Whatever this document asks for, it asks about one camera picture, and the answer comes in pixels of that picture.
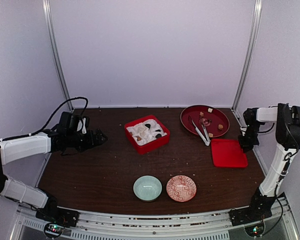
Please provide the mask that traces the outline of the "red square box lid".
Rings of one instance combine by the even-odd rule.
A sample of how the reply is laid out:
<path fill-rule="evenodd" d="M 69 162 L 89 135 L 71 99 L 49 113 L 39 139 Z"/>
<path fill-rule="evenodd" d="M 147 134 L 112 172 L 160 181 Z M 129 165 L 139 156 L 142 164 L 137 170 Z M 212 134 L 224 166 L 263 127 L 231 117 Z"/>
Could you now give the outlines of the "red square box lid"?
<path fill-rule="evenodd" d="M 212 139 L 210 143 L 213 165 L 217 168 L 246 168 L 247 155 L 239 141 L 234 139 Z"/>

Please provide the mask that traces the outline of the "white handled serving tongs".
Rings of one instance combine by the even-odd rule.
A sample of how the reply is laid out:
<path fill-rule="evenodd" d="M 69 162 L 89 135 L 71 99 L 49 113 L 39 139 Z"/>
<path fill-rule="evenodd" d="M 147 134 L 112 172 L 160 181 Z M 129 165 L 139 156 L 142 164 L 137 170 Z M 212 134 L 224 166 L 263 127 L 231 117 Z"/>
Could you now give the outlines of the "white handled serving tongs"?
<path fill-rule="evenodd" d="M 197 125 L 195 124 L 193 118 L 189 115 L 188 116 L 188 121 L 190 124 L 193 125 L 195 131 L 197 132 L 197 134 L 200 136 L 200 138 L 202 139 L 202 141 L 204 142 L 204 144 L 208 147 L 211 144 L 211 140 L 209 137 L 209 134 L 205 128 L 204 125 L 201 125 L 203 132 L 201 132 L 201 130 L 197 127 Z"/>

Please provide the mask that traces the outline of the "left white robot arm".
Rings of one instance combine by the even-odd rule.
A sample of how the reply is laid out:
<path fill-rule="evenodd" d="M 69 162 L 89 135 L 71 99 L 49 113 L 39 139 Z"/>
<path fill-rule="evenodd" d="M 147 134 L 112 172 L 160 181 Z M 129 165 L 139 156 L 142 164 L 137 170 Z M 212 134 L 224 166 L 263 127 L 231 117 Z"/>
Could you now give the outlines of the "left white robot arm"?
<path fill-rule="evenodd" d="M 103 145 L 108 137 L 100 130 L 89 130 L 90 119 L 64 111 L 53 128 L 0 139 L 0 196 L 40 209 L 51 222 L 62 218 L 54 196 L 4 174 L 3 167 L 28 157 L 61 152 L 69 148 L 81 153 Z"/>

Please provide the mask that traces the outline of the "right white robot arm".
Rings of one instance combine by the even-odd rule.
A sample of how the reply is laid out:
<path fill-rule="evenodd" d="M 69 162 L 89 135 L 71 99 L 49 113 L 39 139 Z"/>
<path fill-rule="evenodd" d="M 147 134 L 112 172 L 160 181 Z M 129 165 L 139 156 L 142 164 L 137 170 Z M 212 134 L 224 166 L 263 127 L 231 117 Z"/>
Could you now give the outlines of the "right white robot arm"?
<path fill-rule="evenodd" d="M 270 107 L 247 108 L 243 113 L 245 129 L 238 136 L 239 145 L 246 153 L 258 146 L 260 126 L 272 123 L 275 127 L 276 150 L 265 179 L 253 194 L 246 210 L 249 220 L 258 220 L 276 200 L 280 186 L 288 174 L 295 155 L 300 150 L 300 106 L 278 103 Z"/>

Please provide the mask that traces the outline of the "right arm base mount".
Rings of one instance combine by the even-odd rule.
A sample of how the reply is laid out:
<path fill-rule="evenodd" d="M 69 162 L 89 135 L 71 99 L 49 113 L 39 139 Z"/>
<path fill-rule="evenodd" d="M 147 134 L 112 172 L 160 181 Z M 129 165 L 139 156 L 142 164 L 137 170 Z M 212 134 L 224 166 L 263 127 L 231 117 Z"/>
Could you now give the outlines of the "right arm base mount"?
<path fill-rule="evenodd" d="M 250 207 L 232 208 L 228 214 L 233 227 L 244 227 L 245 233 L 249 237 L 258 238 L 266 233 L 265 219 L 270 218 L 273 214 L 271 210 L 251 211 Z"/>

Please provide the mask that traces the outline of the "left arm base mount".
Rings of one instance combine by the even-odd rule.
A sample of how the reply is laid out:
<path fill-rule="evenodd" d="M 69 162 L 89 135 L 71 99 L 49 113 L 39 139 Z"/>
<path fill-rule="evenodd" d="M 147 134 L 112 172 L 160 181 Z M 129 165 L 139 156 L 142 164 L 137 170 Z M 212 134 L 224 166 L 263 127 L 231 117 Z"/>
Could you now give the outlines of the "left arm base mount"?
<path fill-rule="evenodd" d="M 75 210 L 56 207 L 53 209 L 35 208 L 35 217 L 44 220 L 43 233 L 49 239 L 59 238 L 65 229 L 76 227 L 80 213 Z"/>

